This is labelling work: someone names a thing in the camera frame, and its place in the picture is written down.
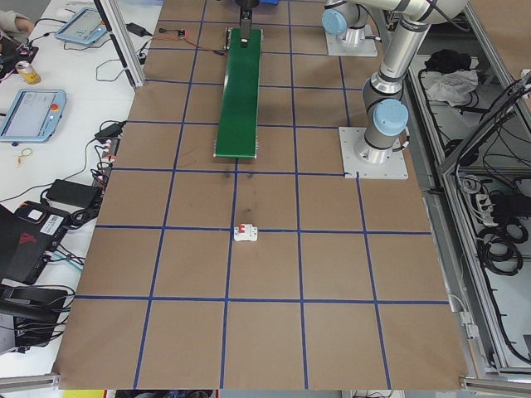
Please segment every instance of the soda can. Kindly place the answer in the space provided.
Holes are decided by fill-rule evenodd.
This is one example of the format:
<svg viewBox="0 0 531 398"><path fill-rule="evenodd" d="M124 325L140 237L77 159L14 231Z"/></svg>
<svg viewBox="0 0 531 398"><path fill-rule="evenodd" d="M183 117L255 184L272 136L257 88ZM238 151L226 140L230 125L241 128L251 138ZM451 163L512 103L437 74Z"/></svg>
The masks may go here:
<svg viewBox="0 0 531 398"><path fill-rule="evenodd" d="M29 85L36 85L41 81L41 77L28 61L17 62L15 68Z"/></svg>

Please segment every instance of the green conveyor belt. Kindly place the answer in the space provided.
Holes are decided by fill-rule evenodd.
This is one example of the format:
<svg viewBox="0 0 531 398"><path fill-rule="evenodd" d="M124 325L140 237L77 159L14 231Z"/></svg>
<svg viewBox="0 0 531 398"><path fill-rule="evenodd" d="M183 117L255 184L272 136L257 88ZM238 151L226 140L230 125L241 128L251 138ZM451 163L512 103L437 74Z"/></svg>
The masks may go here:
<svg viewBox="0 0 531 398"><path fill-rule="evenodd" d="M251 30L249 46L241 48L240 29L231 31L216 157L256 157L261 36L261 30Z"/></svg>

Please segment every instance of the hand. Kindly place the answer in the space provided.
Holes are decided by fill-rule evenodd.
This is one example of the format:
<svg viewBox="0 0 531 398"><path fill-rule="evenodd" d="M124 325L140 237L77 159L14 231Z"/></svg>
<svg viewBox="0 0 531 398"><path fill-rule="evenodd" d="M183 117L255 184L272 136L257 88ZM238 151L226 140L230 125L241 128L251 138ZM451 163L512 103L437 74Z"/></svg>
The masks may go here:
<svg viewBox="0 0 531 398"><path fill-rule="evenodd" d="M35 28L35 23L29 19L17 17L15 19L15 26L19 31L31 34Z"/></svg>

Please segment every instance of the red component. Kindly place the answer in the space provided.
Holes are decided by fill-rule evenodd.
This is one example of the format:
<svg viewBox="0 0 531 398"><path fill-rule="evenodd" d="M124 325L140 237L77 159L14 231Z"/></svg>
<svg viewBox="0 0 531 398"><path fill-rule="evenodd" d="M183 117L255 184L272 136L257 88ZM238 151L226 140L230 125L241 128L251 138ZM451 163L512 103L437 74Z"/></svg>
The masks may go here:
<svg viewBox="0 0 531 398"><path fill-rule="evenodd" d="M27 234L24 232L20 235L20 239L18 240L19 245L24 245L25 243L36 243L37 240L33 235Z"/></svg>

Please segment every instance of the person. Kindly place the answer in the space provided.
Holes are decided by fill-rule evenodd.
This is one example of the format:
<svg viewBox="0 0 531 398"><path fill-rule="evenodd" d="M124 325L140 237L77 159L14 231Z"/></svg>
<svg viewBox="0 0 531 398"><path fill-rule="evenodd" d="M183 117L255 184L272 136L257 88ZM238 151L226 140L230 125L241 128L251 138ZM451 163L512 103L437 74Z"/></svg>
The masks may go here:
<svg viewBox="0 0 531 398"><path fill-rule="evenodd" d="M24 17L22 14L14 11L0 10L0 54L2 54L2 45L7 46L6 41L10 41L8 34L22 33L29 35L33 32L34 28L35 22Z"/></svg>

